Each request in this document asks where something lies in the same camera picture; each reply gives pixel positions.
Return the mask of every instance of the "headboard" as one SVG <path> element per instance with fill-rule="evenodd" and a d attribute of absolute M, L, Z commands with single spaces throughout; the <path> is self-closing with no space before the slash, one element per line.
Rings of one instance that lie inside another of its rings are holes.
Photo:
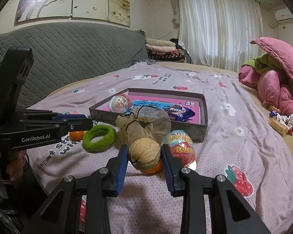
<path fill-rule="evenodd" d="M 69 83 L 148 58 L 144 32 L 95 23 L 47 23 L 0 34 L 0 63 L 12 45 L 31 47 L 34 55 L 17 104 L 24 108 Z"/>

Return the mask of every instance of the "orange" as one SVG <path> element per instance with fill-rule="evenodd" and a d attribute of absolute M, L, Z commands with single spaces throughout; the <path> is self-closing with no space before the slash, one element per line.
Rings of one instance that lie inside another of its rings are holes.
<path fill-rule="evenodd" d="M 69 132 L 69 138 L 72 141 L 81 141 L 83 136 L 85 134 L 85 131 L 73 131 L 73 132 Z"/>
<path fill-rule="evenodd" d="M 153 169 L 150 169 L 148 171 L 145 171 L 148 174 L 154 174 L 159 172 L 162 169 L 163 165 L 162 165 L 162 161 L 160 161 L 157 166 L 155 166 Z"/>

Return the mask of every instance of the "beige bed sheet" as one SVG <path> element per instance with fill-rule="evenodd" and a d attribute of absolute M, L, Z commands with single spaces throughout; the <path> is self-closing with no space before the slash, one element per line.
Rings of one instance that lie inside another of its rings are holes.
<path fill-rule="evenodd" d="M 218 73 L 218 74 L 230 74 L 230 75 L 235 75 L 238 77 L 238 74 L 236 72 L 233 71 L 228 71 L 228 70 L 223 70 L 223 69 L 219 69 L 219 68 L 212 68 L 212 67 L 207 67 L 207 66 L 202 66 L 202 65 L 193 65 L 193 64 L 188 64 L 188 63 L 175 63 L 175 62 L 157 62 L 154 66 L 162 66 L 162 67 L 169 67 L 169 68 L 178 68 L 178 69 L 184 69 L 184 70 L 192 70 L 192 71 L 206 71 L 206 72 L 211 72 L 211 73 Z M 63 89 L 66 88 L 77 88 L 77 85 L 81 82 L 84 81 L 88 81 L 88 80 L 97 80 L 100 77 L 104 77 L 105 75 L 102 76 L 98 76 L 95 78 L 91 78 L 91 79 L 85 79 L 83 81 L 79 81 L 79 82 L 75 82 L 75 83 L 71 83 L 69 85 L 66 85 L 58 90 L 56 90 L 55 92 L 51 93 L 50 95 L 55 94 L 56 92 L 59 92 Z M 258 92 L 255 89 L 252 89 L 250 87 L 247 87 L 245 85 L 241 86 L 251 95 L 252 99 L 254 100 L 255 104 L 257 105 L 257 107 L 266 115 L 266 117 L 269 117 L 269 111 L 267 109 L 265 109 L 262 106 L 262 103 L 260 102 L 259 98 L 258 98 Z M 284 138 L 285 143 L 287 144 L 287 146 L 290 149 L 290 152 L 292 154 L 293 157 L 293 135 L 286 135 Z"/>

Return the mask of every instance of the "metal bolt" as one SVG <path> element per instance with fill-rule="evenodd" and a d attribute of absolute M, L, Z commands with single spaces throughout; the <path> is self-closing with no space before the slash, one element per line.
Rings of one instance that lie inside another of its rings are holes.
<path fill-rule="evenodd" d="M 226 177 L 224 175 L 218 175 L 217 180 L 220 182 L 224 182 L 226 180 Z"/>
<path fill-rule="evenodd" d="M 73 180 L 73 176 L 72 175 L 68 175 L 64 178 L 65 182 L 71 182 Z"/>
<path fill-rule="evenodd" d="M 103 168 L 101 168 L 101 169 L 99 170 L 99 172 L 100 172 L 101 174 L 107 174 L 107 173 L 108 173 L 108 168 L 103 167 Z"/>
<path fill-rule="evenodd" d="M 184 168 L 181 169 L 181 172 L 182 172 L 182 173 L 185 173 L 185 174 L 190 173 L 190 171 L 191 171 L 191 170 L 190 170 L 189 168 L 187 168 L 187 167 L 184 167 Z"/>

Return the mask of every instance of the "green hair tie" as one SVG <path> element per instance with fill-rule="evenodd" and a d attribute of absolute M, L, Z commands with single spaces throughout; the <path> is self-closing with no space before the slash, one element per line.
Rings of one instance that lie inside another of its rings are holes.
<path fill-rule="evenodd" d="M 104 137 L 94 143 L 91 142 L 96 136 Z M 113 127 L 108 125 L 96 125 L 92 129 L 87 131 L 82 138 L 83 148 L 90 153 L 104 152 L 112 145 L 116 138 L 116 131 Z"/>

